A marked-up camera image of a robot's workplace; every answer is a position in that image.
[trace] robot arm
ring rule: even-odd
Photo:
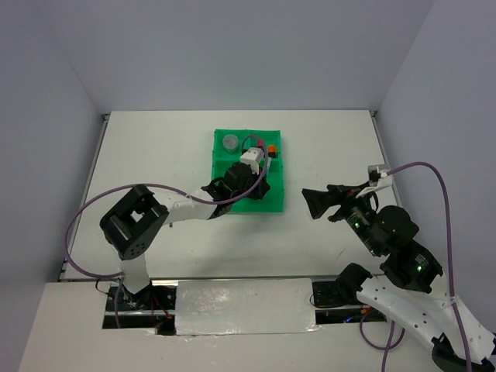
[[[469,340],[473,369],[494,370],[488,360],[496,344],[494,334],[475,319],[459,298],[449,297],[446,275],[440,263],[413,239],[419,227],[398,206],[389,205],[379,212],[372,209],[370,197],[374,191],[391,185],[391,176],[385,177],[386,173],[384,166],[374,166],[369,167],[369,181],[360,186],[328,185],[328,191],[304,189],[302,193],[312,218],[320,218],[329,207],[338,205],[338,211],[329,217],[329,221],[345,220],[373,256],[387,256],[381,264],[382,271],[410,299],[405,301],[388,294],[382,286],[378,286],[377,279],[368,274],[355,284],[354,293],[359,301],[379,308],[413,332],[423,344],[430,344],[432,357],[443,370],[462,371],[465,370],[465,352],[452,306],[455,301]],[[428,322],[429,331],[418,322],[424,316],[429,317],[422,320],[424,325],[424,320]],[[432,341],[428,343],[426,337],[431,336]]]
[[[256,184],[263,158],[262,149],[252,147],[223,177],[186,196],[171,192],[160,195],[157,200],[152,191],[139,184],[103,216],[100,227],[119,255],[124,273],[123,287],[131,301],[139,306],[140,302],[148,302],[151,296],[153,288],[146,271],[144,253],[160,228],[188,219],[215,219],[226,214],[234,204],[229,200]],[[262,199],[269,190],[270,185],[263,176],[246,197]]]

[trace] white wall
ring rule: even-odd
[[[0,360],[17,370],[102,121],[33,4],[0,10]]]
[[[37,0],[100,112],[378,109],[433,0]]]
[[[456,286],[496,331],[496,2],[436,0],[379,110],[393,166],[435,164],[453,214]],[[441,191],[427,170],[398,176],[422,242],[446,262]]]

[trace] white panel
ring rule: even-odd
[[[180,281],[178,335],[301,333],[315,331],[310,279]]]
[[[456,292],[492,330],[495,20],[495,1],[436,0],[378,116],[392,166],[424,160],[443,175],[451,206]],[[394,177],[420,226],[421,243],[445,264],[445,216],[436,176],[419,168]]]
[[[185,191],[211,180],[215,128],[280,129],[284,212],[224,215],[164,226],[146,252],[153,278],[334,275],[350,262],[378,273],[372,257],[345,222],[312,220],[302,188],[362,184],[367,166],[384,158],[367,111],[113,112],[88,198],[123,184],[154,182]],[[165,191],[154,190],[157,198]],[[86,270],[110,274],[118,261],[98,225],[125,194],[109,195],[81,218],[72,249]],[[392,190],[381,205],[395,203]],[[69,267],[65,278],[84,276]]]
[[[35,0],[98,108],[377,109],[433,0]]]

